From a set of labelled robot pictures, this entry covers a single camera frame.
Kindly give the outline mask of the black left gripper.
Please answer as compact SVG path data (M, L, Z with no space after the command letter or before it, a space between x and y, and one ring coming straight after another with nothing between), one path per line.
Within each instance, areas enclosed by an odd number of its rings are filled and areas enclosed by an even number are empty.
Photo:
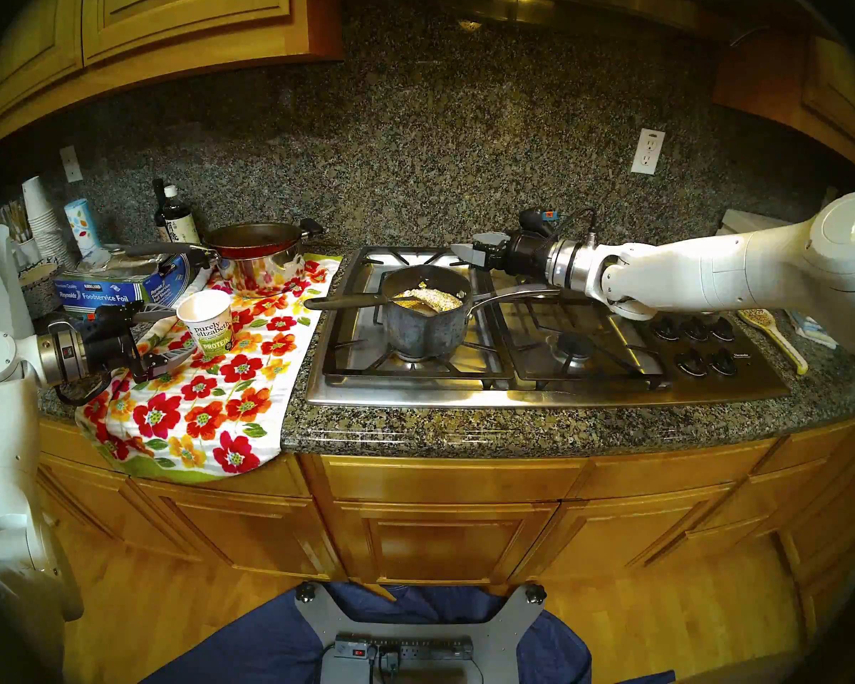
M140 355L132 328L177 314L169 307L146 307L146 304L103 305L95 310L94 319L78 331L84 348L84 368L79 370L79 378L109 376L113 370L125 368L141 383L171 376L191 360L193 351Z

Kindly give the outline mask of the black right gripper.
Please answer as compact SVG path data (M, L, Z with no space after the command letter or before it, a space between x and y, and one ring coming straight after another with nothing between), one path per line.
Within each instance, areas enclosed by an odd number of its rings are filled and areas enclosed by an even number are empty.
M450 251L460 261L486 271L499 270L514 277L543 277L548 254L557 241L556 234L519 228L476 233L474 245L451 244Z

